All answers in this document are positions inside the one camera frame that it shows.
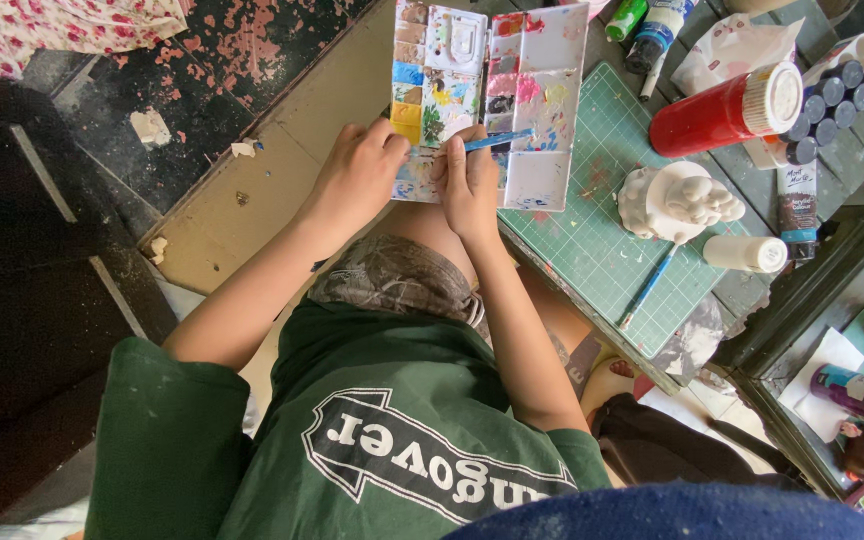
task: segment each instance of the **red paint bottle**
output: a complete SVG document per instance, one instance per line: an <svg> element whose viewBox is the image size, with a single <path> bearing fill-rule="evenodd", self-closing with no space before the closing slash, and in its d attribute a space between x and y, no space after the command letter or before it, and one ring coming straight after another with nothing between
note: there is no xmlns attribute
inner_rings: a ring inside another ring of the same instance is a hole
<svg viewBox="0 0 864 540"><path fill-rule="evenodd" d="M669 104L652 119L649 139L660 155L681 158L784 133L799 117L802 100L799 69L781 61Z"/></svg>

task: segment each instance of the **green t-shirt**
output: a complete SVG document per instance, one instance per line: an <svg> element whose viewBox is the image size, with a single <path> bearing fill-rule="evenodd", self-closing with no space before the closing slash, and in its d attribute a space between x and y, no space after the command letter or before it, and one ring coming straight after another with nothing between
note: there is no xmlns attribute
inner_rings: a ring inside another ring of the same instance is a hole
<svg viewBox="0 0 864 540"><path fill-rule="evenodd" d="M86 538L438 538L609 487L594 438L507 414L468 325L303 300L254 440L249 386L148 341L112 352Z"/></svg>

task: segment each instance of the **white plastic palette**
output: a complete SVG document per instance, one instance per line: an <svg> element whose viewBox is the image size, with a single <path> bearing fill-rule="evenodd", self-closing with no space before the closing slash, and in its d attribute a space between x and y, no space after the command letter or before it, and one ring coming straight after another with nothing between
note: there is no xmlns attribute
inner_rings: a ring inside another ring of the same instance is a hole
<svg viewBox="0 0 864 540"><path fill-rule="evenodd" d="M500 168L498 208L563 211L588 15L586 3L533 9L497 15L486 31L482 15L399 0L392 126L419 147L419 155L480 118L490 135L534 128L532 137L492 147ZM422 21L424 29L416 26ZM470 50L487 35L487 52ZM408 45L419 50L416 36L424 41L422 52L413 54ZM480 106L483 62L488 68ZM391 198L440 202L431 166L431 158L413 157L396 175Z"/></svg>

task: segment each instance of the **camouflage shorts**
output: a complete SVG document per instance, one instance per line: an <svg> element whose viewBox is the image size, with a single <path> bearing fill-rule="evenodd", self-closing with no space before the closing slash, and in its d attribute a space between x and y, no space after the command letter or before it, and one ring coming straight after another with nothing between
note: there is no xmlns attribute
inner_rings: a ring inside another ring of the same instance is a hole
<svg viewBox="0 0 864 540"><path fill-rule="evenodd" d="M489 345L489 323L482 299L447 258L408 238L391 234L352 242L335 264L318 276L308 297L346 302L363 310L423 313L471 325ZM551 332L562 365L569 353Z"/></svg>

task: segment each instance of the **navy blue fabric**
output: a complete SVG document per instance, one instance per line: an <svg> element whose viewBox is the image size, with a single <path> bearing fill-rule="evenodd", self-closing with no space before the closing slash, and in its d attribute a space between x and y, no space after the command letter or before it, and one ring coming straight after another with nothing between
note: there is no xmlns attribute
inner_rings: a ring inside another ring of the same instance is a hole
<svg viewBox="0 0 864 540"><path fill-rule="evenodd" d="M444 536L480 538L860 540L864 516L811 494L672 482L546 498Z"/></svg>

